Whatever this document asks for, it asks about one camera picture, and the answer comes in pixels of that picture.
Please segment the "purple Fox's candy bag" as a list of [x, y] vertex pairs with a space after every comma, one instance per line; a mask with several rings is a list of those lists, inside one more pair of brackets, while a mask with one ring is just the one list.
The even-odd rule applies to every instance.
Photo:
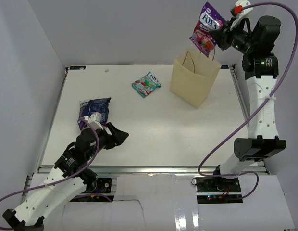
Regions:
[[201, 9], [198, 22], [189, 39], [201, 53], [208, 57], [216, 45], [216, 41], [210, 35], [210, 32], [220, 29], [224, 23], [225, 19], [209, 2], [206, 2]]

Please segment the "teal Fox's candy bag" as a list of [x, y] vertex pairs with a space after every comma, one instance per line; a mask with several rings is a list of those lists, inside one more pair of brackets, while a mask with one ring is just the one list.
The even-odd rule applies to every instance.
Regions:
[[132, 83], [131, 86], [140, 96], [146, 98], [154, 92], [156, 88], [160, 88], [161, 84], [152, 72], [148, 72], [142, 78]]

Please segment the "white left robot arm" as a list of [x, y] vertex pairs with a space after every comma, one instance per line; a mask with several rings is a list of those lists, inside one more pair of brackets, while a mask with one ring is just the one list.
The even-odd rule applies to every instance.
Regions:
[[42, 231], [44, 221], [54, 210], [83, 192], [95, 191], [99, 179], [89, 165], [99, 151], [120, 146], [128, 136], [112, 123], [103, 127], [98, 122], [87, 122], [87, 127], [67, 146], [43, 183], [30, 188], [32, 194], [22, 204], [3, 213], [9, 229]]

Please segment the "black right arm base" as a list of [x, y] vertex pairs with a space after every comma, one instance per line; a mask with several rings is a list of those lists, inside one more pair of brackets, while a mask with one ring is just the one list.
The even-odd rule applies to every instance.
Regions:
[[238, 178], [195, 177], [191, 184], [196, 187], [199, 205], [243, 203]]

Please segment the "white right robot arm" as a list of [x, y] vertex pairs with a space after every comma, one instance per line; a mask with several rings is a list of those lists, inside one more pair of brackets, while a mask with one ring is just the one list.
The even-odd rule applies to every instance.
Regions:
[[213, 188], [225, 191], [230, 181], [248, 166], [270, 158], [286, 148], [286, 141], [279, 138], [275, 122], [275, 98], [270, 95], [277, 83], [278, 59], [272, 53], [280, 33], [281, 22], [272, 16], [262, 16], [253, 30], [247, 18], [237, 22], [234, 17], [220, 29], [212, 31], [217, 45], [226, 50], [233, 47], [243, 54], [242, 68], [249, 92], [251, 120], [247, 138], [234, 141], [233, 154], [214, 174]]

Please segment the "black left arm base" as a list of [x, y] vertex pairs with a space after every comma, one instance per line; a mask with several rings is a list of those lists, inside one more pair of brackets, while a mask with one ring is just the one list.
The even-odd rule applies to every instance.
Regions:
[[86, 169], [80, 174], [81, 179], [84, 180], [86, 189], [81, 195], [72, 199], [74, 202], [112, 202], [113, 196], [106, 196], [111, 193], [112, 179], [100, 178], [91, 169]]

